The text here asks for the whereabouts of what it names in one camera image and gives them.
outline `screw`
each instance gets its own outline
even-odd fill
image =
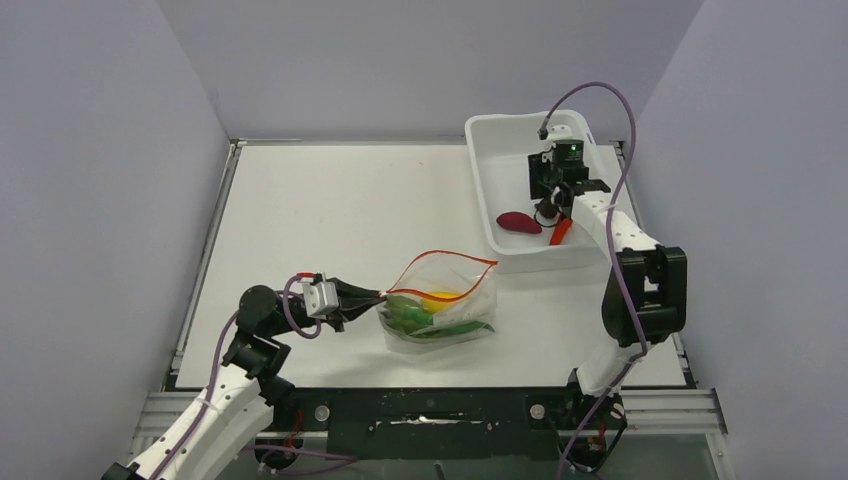
[[[541,420],[545,418],[545,407],[539,405],[538,403],[536,405],[533,405],[532,407],[530,407],[530,417],[532,417],[534,420]]]
[[[330,418],[330,409],[326,405],[318,405],[315,409],[315,420],[326,422]]]

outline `ziplock bag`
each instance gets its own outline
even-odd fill
[[[392,338],[434,347],[493,333],[497,291],[489,272],[497,263],[446,250],[418,255],[377,308],[383,328]]]

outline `white container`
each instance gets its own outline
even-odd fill
[[[515,233],[501,228],[496,220],[506,212],[535,212],[530,199],[530,174],[527,155],[545,149],[537,131],[547,112],[528,115],[478,115],[465,122],[471,170],[477,200],[483,217],[486,240],[495,251],[501,273],[536,272],[578,268],[602,258],[600,248],[580,226],[572,225],[561,245],[548,245],[553,229],[539,235]],[[586,119],[572,110],[557,110],[548,123],[571,128],[573,138],[582,139],[583,161],[589,178],[601,178],[610,184],[610,175],[601,162]]]

